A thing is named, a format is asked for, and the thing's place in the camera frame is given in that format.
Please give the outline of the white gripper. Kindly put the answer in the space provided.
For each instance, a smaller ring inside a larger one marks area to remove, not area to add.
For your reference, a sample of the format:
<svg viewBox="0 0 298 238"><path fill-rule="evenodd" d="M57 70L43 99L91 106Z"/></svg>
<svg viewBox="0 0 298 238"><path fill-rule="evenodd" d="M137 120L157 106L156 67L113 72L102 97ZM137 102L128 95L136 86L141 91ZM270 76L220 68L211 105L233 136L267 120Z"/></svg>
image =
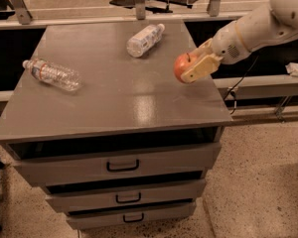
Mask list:
<svg viewBox="0 0 298 238"><path fill-rule="evenodd" d="M235 64L249 56L236 21L232 21L198 46L196 56L185 54L186 69L180 78L185 83L192 83L217 71L221 62Z"/></svg>

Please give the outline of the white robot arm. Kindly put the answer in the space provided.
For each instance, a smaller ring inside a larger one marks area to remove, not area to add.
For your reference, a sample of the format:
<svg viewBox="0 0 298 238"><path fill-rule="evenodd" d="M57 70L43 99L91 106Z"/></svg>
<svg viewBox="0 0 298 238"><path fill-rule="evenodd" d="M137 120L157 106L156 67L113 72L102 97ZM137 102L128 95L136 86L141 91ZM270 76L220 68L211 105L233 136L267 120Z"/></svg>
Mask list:
<svg viewBox="0 0 298 238"><path fill-rule="evenodd" d="M298 0L269 0L243 17L220 28L189 53L177 57L174 74L191 83L235 64L253 52L298 40Z"/></svg>

